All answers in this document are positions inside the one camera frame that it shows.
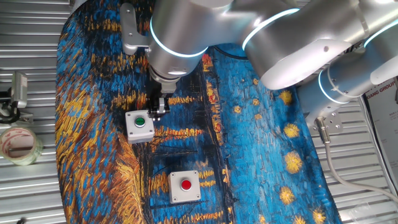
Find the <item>metal grating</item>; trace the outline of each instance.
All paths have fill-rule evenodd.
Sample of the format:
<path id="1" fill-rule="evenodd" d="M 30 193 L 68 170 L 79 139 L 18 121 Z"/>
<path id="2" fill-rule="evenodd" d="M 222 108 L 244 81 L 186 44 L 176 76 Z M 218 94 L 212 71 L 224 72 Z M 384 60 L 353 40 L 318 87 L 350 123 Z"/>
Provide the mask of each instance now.
<path id="1" fill-rule="evenodd" d="M 297 1 L 302 7 L 307 1 Z M 68 0 L 0 0 L 0 90 L 11 86 L 11 75 L 20 70 L 29 77 L 28 106 L 33 129 L 44 142 L 44 153 L 35 164 L 14 166 L 0 157 L 0 223 L 66 223 L 55 163 L 55 66 L 60 31 L 70 7 Z M 347 180 L 388 187 L 369 128 L 359 103 L 340 109 L 344 133 L 332 137 L 333 161 Z M 0 126 L 0 133 L 8 126 Z M 331 193 L 342 220 L 351 223 L 349 211 L 360 201 L 371 204 L 377 217 L 366 223 L 388 223 L 398 218 L 397 207 L 385 196 L 339 184 L 328 172 L 325 150 L 313 136 Z"/>
<path id="2" fill-rule="evenodd" d="M 68 0 L 0 0 L 0 90 L 11 87 L 14 70 L 28 75 L 31 128 L 43 140 L 35 164 L 19 167 L 0 157 L 0 223 L 66 223 L 55 163 L 55 67 Z M 1 125 L 3 132 L 8 125 Z"/>
<path id="3" fill-rule="evenodd" d="M 362 105 L 360 100 L 352 101 L 338 110 L 344 131 L 331 135 L 333 165 L 345 180 L 392 189 L 391 181 L 386 178 L 386 168 L 380 162 L 372 132 L 369 130 L 369 120 Z M 325 147 L 320 137 L 312 136 L 312 139 L 343 223 L 354 223 L 349 215 L 350 210 L 361 202 L 367 202 L 370 206 L 368 215 L 374 217 L 363 220 L 361 224 L 395 224 L 398 219 L 397 204 L 383 194 L 340 184 L 329 171 Z"/>

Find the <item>masking tape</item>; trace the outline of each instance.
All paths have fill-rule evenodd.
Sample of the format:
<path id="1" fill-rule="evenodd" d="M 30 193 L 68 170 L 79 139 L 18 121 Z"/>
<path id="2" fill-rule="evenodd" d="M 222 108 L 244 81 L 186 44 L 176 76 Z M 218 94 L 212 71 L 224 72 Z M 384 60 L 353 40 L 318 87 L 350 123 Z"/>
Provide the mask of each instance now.
<path id="1" fill-rule="evenodd" d="M 16 165 L 26 166 L 34 163 L 42 154 L 43 143 L 29 128 L 13 127 L 0 135 L 0 148 L 0 155 L 5 159 Z"/>

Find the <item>painted fabric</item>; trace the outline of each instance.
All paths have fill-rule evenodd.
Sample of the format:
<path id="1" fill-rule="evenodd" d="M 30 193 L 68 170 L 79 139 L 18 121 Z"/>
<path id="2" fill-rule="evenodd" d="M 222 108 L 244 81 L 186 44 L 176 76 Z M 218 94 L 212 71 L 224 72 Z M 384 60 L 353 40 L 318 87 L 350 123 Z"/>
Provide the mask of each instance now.
<path id="1" fill-rule="evenodd" d="M 152 0 L 132 1 L 147 35 Z M 208 50 L 177 84 L 155 138 L 128 144 L 145 109 L 143 49 L 123 53 L 117 0 L 89 0 L 58 45 L 56 143 L 68 223 L 341 223 L 294 88 Z M 201 199 L 170 204 L 167 175 L 197 170 Z"/>

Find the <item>cable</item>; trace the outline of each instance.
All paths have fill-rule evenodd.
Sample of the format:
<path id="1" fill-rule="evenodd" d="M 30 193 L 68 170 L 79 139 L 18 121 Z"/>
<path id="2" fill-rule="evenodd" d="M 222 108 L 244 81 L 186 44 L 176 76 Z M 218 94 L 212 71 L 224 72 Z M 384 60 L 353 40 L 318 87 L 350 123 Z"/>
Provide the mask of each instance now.
<path id="1" fill-rule="evenodd" d="M 319 119 L 322 119 L 322 118 L 318 118 L 317 119 L 318 129 L 319 130 L 326 130 L 324 127 L 319 125 L 320 123 L 323 123 L 323 121 L 322 122 L 318 122 Z M 322 136 L 322 139 L 329 139 L 327 132 L 320 131 L 320 134 Z M 342 184 L 344 184 L 345 186 L 348 186 L 348 187 L 356 187 L 356 188 L 363 189 L 363 190 L 372 190 L 372 191 L 375 191 L 375 192 L 382 193 L 385 196 L 393 199 L 393 201 L 395 201 L 396 203 L 398 203 L 398 198 L 395 195 L 393 195 L 392 193 L 390 193 L 390 192 L 387 192 L 387 191 L 385 191 L 383 189 L 380 189 L 378 187 L 373 187 L 373 186 L 364 185 L 364 184 L 354 184 L 354 183 L 348 182 L 348 181 L 344 180 L 343 178 L 341 178 L 338 175 L 338 173 L 336 172 L 335 168 L 333 167 L 333 163 L 331 161 L 330 141 L 324 141 L 323 143 L 324 143 L 325 149 L 326 149 L 326 159 L 328 160 L 328 165 L 329 165 L 330 172 L 331 172 L 331 174 L 335 177 L 335 179 L 338 182 L 340 182 L 340 183 L 342 183 Z"/>
<path id="2" fill-rule="evenodd" d="M 398 198 L 397 198 L 396 196 L 394 196 L 394 195 L 393 195 L 392 193 L 390 193 L 390 192 L 386 192 L 386 191 L 383 190 L 383 189 L 380 189 L 380 188 L 378 188 L 378 187 L 373 187 L 373 186 L 370 186 L 370 185 L 354 184 L 354 183 L 348 182 L 348 181 L 346 181 L 346 180 L 343 180 L 343 179 L 337 174 L 335 168 L 333 167 L 333 163 L 331 162 L 330 143 L 325 143 L 325 148 L 326 148 L 326 158 L 327 158 L 327 160 L 328 160 L 328 165 L 329 165 L 331 174 L 335 177 L 336 180 L 338 180 L 340 183 L 342 183 L 342 184 L 344 184 L 345 186 L 348 186 L 348 187 L 356 187 L 356 188 L 363 189 L 363 190 L 372 190 L 372 191 L 375 191 L 375 192 L 382 193 L 382 194 L 384 194 L 385 196 L 387 196 L 387 197 L 393 199 L 393 201 L 395 201 L 395 202 L 398 203 Z"/>
<path id="3" fill-rule="evenodd" d="M 223 55 L 225 55 L 225 56 L 227 56 L 227 57 L 230 57 L 230 58 L 233 58 L 233 59 L 238 59 L 238 60 L 249 60 L 247 57 L 242 57 L 242 56 L 237 56 L 237 55 L 231 55 L 230 53 L 227 53 L 227 52 L 225 52 L 224 50 L 221 50 L 219 47 L 217 47 L 217 46 L 213 46 L 213 48 L 215 49 L 215 50 L 217 50 L 219 53 L 221 53 L 221 54 L 223 54 Z"/>

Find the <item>metal bracket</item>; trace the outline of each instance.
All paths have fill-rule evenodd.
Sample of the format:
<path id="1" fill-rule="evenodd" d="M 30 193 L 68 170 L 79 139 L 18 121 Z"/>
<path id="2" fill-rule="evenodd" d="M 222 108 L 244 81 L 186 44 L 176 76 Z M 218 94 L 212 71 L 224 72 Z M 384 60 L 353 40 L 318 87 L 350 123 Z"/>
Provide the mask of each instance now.
<path id="1" fill-rule="evenodd" d="M 32 124 L 33 123 L 33 114 L 21 112 L 21 116 L 19 117 L 18 122 Z"/>
<path id="2" fill-rule="evenodd" d="M 132 4 L 124 3 L 120 7 L 123 50 L 133 55 L 139 47 L 149 47 L 149 38 L 137 31 L 136 10 Z"/>
<path id="3" fill-rule="evenodd" d="M 341 123 L 340 116 L 337 111 L 329 113 L 323 121 L 326 124 L 326 128 L 329 134 L 339 134 L 343 132 L 343 124 Z M 315 123 L 308 126 L 311 135 L 319 135 L 318 127 Z"/>

